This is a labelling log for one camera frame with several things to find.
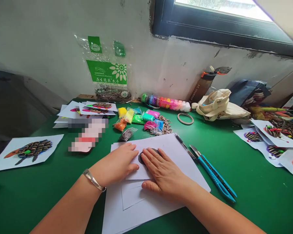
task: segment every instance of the brown water bottle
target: brown water bottle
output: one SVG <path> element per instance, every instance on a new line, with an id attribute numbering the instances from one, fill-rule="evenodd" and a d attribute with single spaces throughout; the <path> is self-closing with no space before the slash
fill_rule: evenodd
<path id="1" fill-rule="evenodd" d="M 189 103 L 199 103 L 199 101 L 202 99 L 202 97 L 206 94 L 208 89 L 211 87 L 212 82 L 216 75 L 225 75 L 232 68 L 230 67 L 219 67 L 214 70 L 212 66 L 210 66 L 212 69 L 211 72 L 202 72 L 201 77 L 199 78 L 191 96 L 189 99 Z"/>

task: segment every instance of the table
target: table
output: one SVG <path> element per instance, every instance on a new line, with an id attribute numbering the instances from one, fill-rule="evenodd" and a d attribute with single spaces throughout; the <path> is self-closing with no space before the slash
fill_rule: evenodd
<path id="1" fill-rule="evenodd" d="M 117 107 L 146 108 L 142 104 L 117 104 Z M 190 115 L 194 123 L 183 125 L 176 111 L 159 109 L 171 121 L 184 143 L 194 145 L 226 179 L 237 193 L 234 209 L 267 233 L 293 233 L 293 175 L 284 168 L 275 168 L 262 154 L 243 142 L 232 131 L 240 127 L 230 120 L 208 122 L 196 112 Z M 73 156 L 67 151 L 76 129 L 52 128 L 53 116 L 31 136 L 65 134 L 56 151 L 44 163 L 0 171 L 0 233 L 29 233 L 81 175 L 110 152 L 120 132 L 112 127 L 117 116 L 110 118 L 103 138 L 88 156 Z M 153 137 L 143 132 L 143 125 L 132 124 L 139 130 L 131 140 Z M 199 170 L 212 194 L 226 202 L 201 165 Z M 105 193 L 94 206 L 86 233 L 101 233 Z M 186 208 L 149 221 L 128 233 L 207 233 L 204 226 Z"/>

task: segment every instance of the blue utility knife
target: blue utility knife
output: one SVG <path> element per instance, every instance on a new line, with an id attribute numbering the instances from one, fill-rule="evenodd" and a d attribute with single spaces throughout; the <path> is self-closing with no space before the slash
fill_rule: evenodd
<path id="1" fill-rule="evenodd" d="M 206 172 L 212 178 L 213 182 L 220 190 L 220 192 L 230 199 L 231 201 L 235 202 L 234 197 L 237 197 L 236 193 L 233 189 L 229 186 L 229 184 L 223 179 L 223 177 L 216 171 L 216 169 L 209 163 L 209 161 L 205 158 L 204 155 L 200 154 L 200 152 L 193 146 L 190 145 L 191 149 L 194 151 L 196 156 L 198 157 L 199 162 L 202 164 Z"/>

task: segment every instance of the window frame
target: window frame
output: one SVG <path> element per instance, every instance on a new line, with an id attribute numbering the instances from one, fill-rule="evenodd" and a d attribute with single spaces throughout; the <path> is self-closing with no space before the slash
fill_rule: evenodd
<path id="1" fill-rule="evenodd" d="M 156 0 L 153 34 L 293 57 L 293 41 L 275 23 Z"/>

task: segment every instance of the forearm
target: forearm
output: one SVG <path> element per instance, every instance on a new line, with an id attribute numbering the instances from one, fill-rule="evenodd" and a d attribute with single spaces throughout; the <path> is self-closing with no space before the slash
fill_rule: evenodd
<path id="1" fill-rule="evenodd" d="M 243 215 L 195 182 L 189 188 L 184 203 L 211 234 L 264 233 Z"/>
<path id="2" fill-rule="evenodd" d="M 32 230 L 40 233 L 85 233 L 93 206 L 101 191 L 84 175 Z"/>

